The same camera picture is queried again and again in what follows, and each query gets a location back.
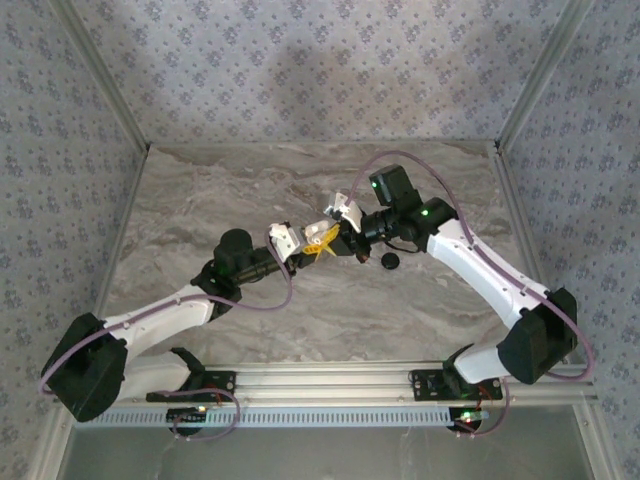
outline cable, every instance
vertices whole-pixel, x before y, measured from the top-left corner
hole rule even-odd
[[[486,437],[487,435],[492,434],[493,432],[498,430],[498,428],[500,428],[500,426],[504,423],[504,420],[507,418],[507,414],[509,413],[509,407],[511,405],[511,395],[509,393],[509,384],[507,383],[506,378],[502,378],[502,385],[504,386],[504,408],[500,412],[500,416],[498,417],[498,420],[496,421],[496,423],[494,423],[491,426],[491,428],[489,428],[488,430],[485,430],[484,432],[476,433],[464,423],[454,422],[457,426],[464,428],[465,430],[469,430],[468,435],[471,438]]]
[[[201,393],[212,393],[215,395],[224,395],[235,404],[236,414],[233,416],[233,420],[231,421],[229,426],[227,426],[227,428],[225,428],[222,432],[216,435],[205,435],[203,437],[188,437],[185,435],[180,435],[180,433],[178,433],[178,424],[182,421],[184,417],[188,416],[189,413],[182,413],[178,415],[176,418],[173,419],[173,426],[171,427],[171,431],[174,433],[175,438],[178,440],[185,440],[187,442],[208,442],[211,440],[217,440],[234,431],[235,428],[238,426],[238,423],[240,422],[240,419],[242,417],[242,411],[240,410],[240,402],[238,401],[236,396],[231,392],[227,392],[226,390],[221,390],[219,388],[201,388],[199,390],[189,390],[186,392],[169,392],[166,390],[161,390],[159,392],[154,392],[154,393],[157,393],[158,395],[162,395],[164,397],[182,397],[187,395],[198,395]]]
[[[56,373],[56,371],[58,371],[58,369],[64,365],[64,363],[69,360],[75,353],[77,353],[79,350],[83,349],[84,347],[86,347],[87,345],[89,345],[91,342],[94,342],[95,340],[97,340],[98,338],[107,335],[108,333],[113,332],[114,330],[119,330],[121,328],[125,328],[126,325],[133,325],[134,323],[137,323],[141,320],[144,320],[145,318],[149,317],[150,315],[153,315],[154,313],[158,313],[161,312],[163,310],[166,310],[169,307],[172,307],[173,305],[178,305],[181,302],[188,302],[190,300],[210,300],[212,302],[220,302],[220,303],[224,303],[225,305],[230,305],[232,307],[240,307],[240,308],[244,308],[247,310],[253,310],[253,311],[258,311],[258,312],[274,312],[277,310],[282,310],[283,308],[285,308],[287,305],[289,305],[289,303],[291,302],[291,297],[293,297],[293,283],[291,281],[291,275],[289,274],[289,271],[287,270],[287,267],[284,265],[284,263],[282,262],[282,260],[280,260],[280,257],[278,256],[278,254],[276,253],[275,249],[273,248],[273,245],[271,244],[271,239],[269,237],[269,231],[267,230],[264,234],[264,239],[265,239],[265,244],[267,246],[267,250],[269,250],[269,253],[273,256],[273,258],[275,259],[276,263],[278,264],[278,267],[280,267],[280,270],[282,271],[282,275],[285,278],[285,281],[287,282],[287,297],[285,298],[285,300],[280,304],[277,305],[275,307],[255,307],[253,305],[245,305],[243,303],[237,303],[231,300],[227,300],[226,298],[223,297],[218,297],[215,295],[207,295],[207,294],[194,294],[194,295],[186,295],[184,297],[178,298],[178,299],[173,299],[173,300],[168,300],[164,303],[161,303],[160,305],[156,305],[155,307],[152,307],[148,310],[145,310],[143,312],[138,313],[137,315],[134,315],[131,318],[128,318],[127,320],[124,320],[122,322],[119,323],[115,323],[113,325],[108,326],[107,328],[104,328],[103,330],[100,330],[98,332],[95,332],[91,335],[89,335],[86,338],[83,338],[82,340],[80,340],[78,343],[76,343],[73,347],[71,347],[69,350],[67,350],[66,352],[64,352],[60,358],[58,358],[53,365],[51,365],[51,367],[49,367],[49,369],[42,375],[42,378],[40,379],[40,382],[38,383],[38,392],[41,395],[52,395],[53,393],[46,390],[46,385],[47,382],[51,379],[51,376]]]
[[[586,368],[584,369],[584,371],[580,375],[577,375],[577,376],[566,376],[566,375],[559,375],[557,373],[552,373],[552,372],[548,372],[547,375],[550,376],[551,378],[555,378],[555,379],[558,379],[558,380],[564,380],[564,381],[568,381],[568,382],[579,382],[581,380],[584,380],[585,378],[589,378],[591,376],[591,374],[593,373],[593,369],[595,368],[595,356],[594,356],[594,353],[593,353],[593,348],[591,347],[591,345],[590,345],[589,341],[587,340],[587,337],[585,336],[585,334],[582,333],[582,330],[580,330],[577,327],[577,325],[573,322],[573,320],[571,320],[571,318],[569,318],[569,316],[566,313],[564,313],[562,310],[560,310],[558,307],[556,307],[552,302],[550,302],[543,295],[540,295],[538,292],[535,292],[533,290],[527,289],[526,285],[524,283],[522,283],[521,281],[519,281],[518,279],[513,277],[511,274],[509,274],[509,272],[507,272],[500,265],[498,265],[496,262],[494,262],[489,257],[489,255],[487,255],[487,253],[480,246],[475,244],[475,242],[473,240],[473,235],[471,233],[471,229],[470,229],[469,224],[467,223],[467,221],[465,219],[464,212],[462,211],[462,208],[460,207],[460,204],[458,203],[458,199],[453,194],[453,191],[449,188],[449,186],[445,182],[444,178],[442,178],[438,172],[436,172],[430,165],[425,163],[422,159],[420,159],[419,157],[413,155],[412,153],[404,152],[402,150],[388,150],[388,151],[384,151],[384,152],[380,152],[380,153],[375,154],[358,171],[358,175],[356,176],[356,179],[354,180],[353,185],[351,186],[351,190],[349,191],[349,195],[347,197],[345,205],[348,206],[351,203],[351,201],[353,200],[353,196],[355,195],[356,188],[358,187],[358,184],[360,183],[360,181],[364,177],[364,174],[369,169],[369,167],[371,167],[371,165],[374,162],[376,162],[377,160],[379,160],[379,159],[381,159],[383,157],[387,157],[389,155],[399,155],[401,157],[408,158],[410,160],[413,160],[415,163],[417,163],[421,167],[425,168],[438,181],[438,183],[440,183],[440,185],[442,185],[442,188],[444,188],[445,191],[447,192],[447,195],[451,199],[451,203],[453,203],[453,208],[456,210],[456,212],[458,214],[458,220],[460,221],[460,226],[462,227],[462,231],[464,232],[464,236],[466,237],[467,241],[469,242],[469,245],[478,253],[478,256],[480,258],[482,258],[482,260],[484,260],[484,262],[487,265],[489,265],[489,267],[491,267],[491,269],[494,272],[496,272],[498,275],[500,275],[502,278],[504,278],[507,282],[511,283],[513,286],[518,288],[521,292],[530,295],[535,300],[537,300],[538,302],[543,304],[545,307],[547,307],[549,310],[551,310],[554,314],[556,314],[569,327],[569,329],[576,335],[576,337],[578,338],[580,343],[582,343],[582,345],[585,348],[586,354],[587,354],[587,366],[586,366]]]
[[[420,250],[407,250],[406,248],[398,247],[398,246],[394,245],[391,242],[384,242],[384,244],[387,247],[391,248],[392,250],[397,250],[399,252],[405,252],[405,253],[419,253],[420,252]]]

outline black mounting bracket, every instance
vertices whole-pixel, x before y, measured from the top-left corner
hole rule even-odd
[[[412,370],[409,380],[413,388],[413,399],[416,402],[449,401],[449,400],[502,400],[500,380],[489,378],[476,385],[469,385],[469,389],[462,395],[456,394],[449,387],[442,369]]]

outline metal extrusion bar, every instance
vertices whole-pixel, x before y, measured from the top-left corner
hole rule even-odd
[[[251,407],[397,407],[437,405],[470,407],[473,401],[414,402],[408,375],[412,370],[440,368],[439,362],[336,362],[300,364],[217,365],[216,370],[237,373],[236,396]],[[554,369],[578,375],[584,367],[566,365]],[[513,406],[577,405],[596,401],[591,382],[559,382],[543,377],[534,385],[509,382]],[[500,407],[504,400],[486,401]],[[122,402],[118,406],[134,406]],[[171,406],[193,406],[172,403]]]

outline floor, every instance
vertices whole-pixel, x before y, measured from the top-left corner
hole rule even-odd
[[[107,314],[141,307],[182,287],[230,228],[248,230],[259,245],[270,223],[322,219],[326,196],[348,189],[356,169],[391,146],[433,165],[459,196],[475,231],[519,265],[485,142],[154,147]],[[443,196],[419,167],[406,167],[423,199]],[[356,201],[372,211],[379,205],[367,187],[360,187]],[[505,333],[488,305],[447,267],[427,255],[403,254],[400,268],[387,271],[379,262],[385,251],[376,247],[365,265],[350,257],[322,258],[294,279],[293,301],[282,312],[234,309],[151,350],[182,346],[209,364],[443,359],[461,346]],[[277,277],[243,288],[243,301],[278,304],[285,286]]]

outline black cylinder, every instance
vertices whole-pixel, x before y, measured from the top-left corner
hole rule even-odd
[[[378,242],[391,240],[398,236],[396,232],[396,214],[390,208],[365,215],[360,221],[362,235],[372,245]]]
[[[220,243],[213,250],[216,271],[221,275],[233,275],[251,265],[253,242],[246,230],[234,228],[220,237]]]

